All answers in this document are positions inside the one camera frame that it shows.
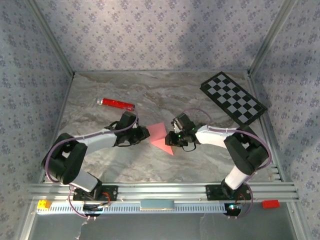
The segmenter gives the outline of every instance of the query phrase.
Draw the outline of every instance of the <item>gray marble table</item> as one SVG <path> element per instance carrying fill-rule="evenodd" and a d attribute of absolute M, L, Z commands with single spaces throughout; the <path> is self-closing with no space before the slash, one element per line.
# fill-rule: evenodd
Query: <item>gray marble table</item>
<path fill-rule="evenodd" d="M 167 131 L 172 119 L 188 108 L 201 108 L 213 118 L 213 126 L 232 128 L 237 124 L 200 89 L 200 84 L 217 72 L 110 72 L 76 74 L 65 106 L 60 133 L 83 135 L 99 131 L 121 117 L 122 110 L 98 105 L 97 97 L 133 103 L 139 124 L 164 122 Z M 244 89 L 248 82 L 241 73 L 227 73 Z M 188 113 L 195 123 L 208 122 L 201 112 Z M 251 128 L 262 137 L 258 121 Z M 174 156 L 148 140 L 122 148 L 106 148 L 85 157 L 82 168 L 103 182 L 211 182 L 221 181 L 233 161 L 224 148 L 199 145 L 193 152 L 175 151 Z M 270 168 L 261 170 L 252 181 L 269 181 Z"/>

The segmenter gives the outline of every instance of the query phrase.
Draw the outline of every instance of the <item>patterned wallpaper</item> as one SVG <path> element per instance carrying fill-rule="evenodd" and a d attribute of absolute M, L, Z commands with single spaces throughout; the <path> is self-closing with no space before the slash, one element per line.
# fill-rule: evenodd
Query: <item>patterned wallpaper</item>
<path fill-rule="evenodd" d="M 301 0 L 260 66 L 255 83 L 269 107 L 282 166 L 320 239 L 320 2 Z"/>
<path fill-rule="evenodd" d="M 247 69 L 283 0 L 36 0 L 75 71 Z"/>
<path fill-rule="evenodd" d="M 69 82 L 23 1 L 0 1 L 0 239 L 14 238 Z"/>

